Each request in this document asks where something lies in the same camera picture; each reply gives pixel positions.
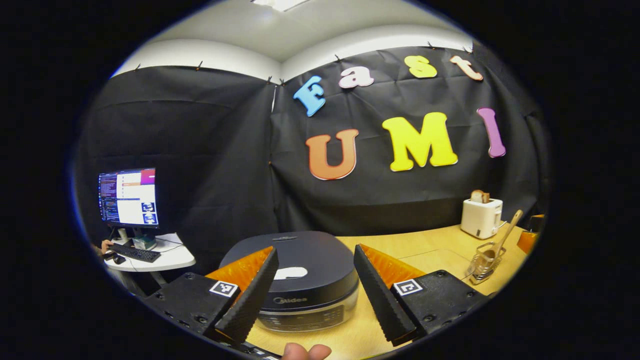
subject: white wall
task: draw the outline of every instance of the white wall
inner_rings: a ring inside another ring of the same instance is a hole
[[[227,70],[279,83],[310,69],[369,51],[404,46],[472,49],[469,36],[453,31],[420,25],[391,25],[363,29],[335,37],[305,49],[284,61],[276,60],[242,47],[208,40],[165,40],[145,45],[132,54],[112,75],[140,68],[162,65],[185,65]]]
[[[196,39],[166,40],[143,46],[133,53],[111,76],[140,68],[185,65],[238,72],[260,79],[278,81],[280,63],[242,47]]]
[[[471,37],[453,31],[420,25],[389,25],[363,29],[335,37],[307,48],[282,64],[282,78],[287,81],[310,69],[369,51],[405,46],[448,47],[471,51]]]

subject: midea logo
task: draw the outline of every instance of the midea logo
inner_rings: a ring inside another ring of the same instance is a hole
[[[283,297],[277,297],[273,299],[273,302],[275,302],[276,304],[285,304],[288,302],[303,302],[303,301],[307,301],[307,298],[303,297],[302,299],[285,299]]]

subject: keyboard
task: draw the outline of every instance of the keyboard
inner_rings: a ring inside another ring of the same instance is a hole
[[[126,247],[119,244],[109,246],[109,250],[113,250],[128,258],[146,261],[147,263],[153,263],[160,256],[158,251],[136,249],[134,247]]]

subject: rice cooker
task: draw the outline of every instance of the rice cooker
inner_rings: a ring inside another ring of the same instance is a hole
[[[353,316],[358,274],[353,253],[334,236],[300,231],[254,236],[235,244],[223,267],[266,247],[278,251],[278,271],[256,324],[278,332],[327,329]]]

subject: white toaster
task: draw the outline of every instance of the white toaster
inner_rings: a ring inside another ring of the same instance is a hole
[[[489,199],[489,202],[463,201],[462,222],[460,227],[476,238],[486,239],[498,232],[502,220],[502,200]]]

